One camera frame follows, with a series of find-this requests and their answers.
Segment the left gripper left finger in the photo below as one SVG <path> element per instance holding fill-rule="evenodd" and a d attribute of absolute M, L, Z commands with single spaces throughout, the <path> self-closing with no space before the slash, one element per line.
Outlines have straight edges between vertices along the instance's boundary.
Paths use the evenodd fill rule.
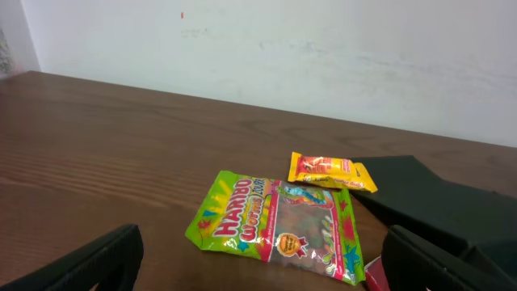
<path fill-rule="evenodd" d="M 132 291 L 144 255 L 138 225 L 123 225 L 2 290 Z"/>

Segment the dark green gift box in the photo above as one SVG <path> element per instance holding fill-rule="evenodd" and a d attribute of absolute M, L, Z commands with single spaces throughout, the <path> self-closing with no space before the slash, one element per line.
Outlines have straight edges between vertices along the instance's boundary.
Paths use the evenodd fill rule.
<path fill-rule="evenodd" d="M 516 284 L 516 199 L 441 179 L 413 156 L 360 158 L 377 192 L 353 196 L 453 258 Z"/>

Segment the red Hello Panda box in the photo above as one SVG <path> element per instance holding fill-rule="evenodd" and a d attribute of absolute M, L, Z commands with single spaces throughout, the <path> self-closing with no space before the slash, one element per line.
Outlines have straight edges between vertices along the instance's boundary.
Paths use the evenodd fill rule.
<path fill-rule="evenodd" d="M 364 267 L 366 285 L 369 291 L 390 291 L 381 257 L 375 258 Z"/>

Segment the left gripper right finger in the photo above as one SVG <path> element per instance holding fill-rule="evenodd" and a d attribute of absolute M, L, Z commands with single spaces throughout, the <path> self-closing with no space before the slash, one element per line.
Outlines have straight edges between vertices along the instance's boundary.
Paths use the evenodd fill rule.
<path fill-rule="evenodd" d="M 401 226 L 389 228 L 381 261 L 391 291 L 516 291 Z"/>

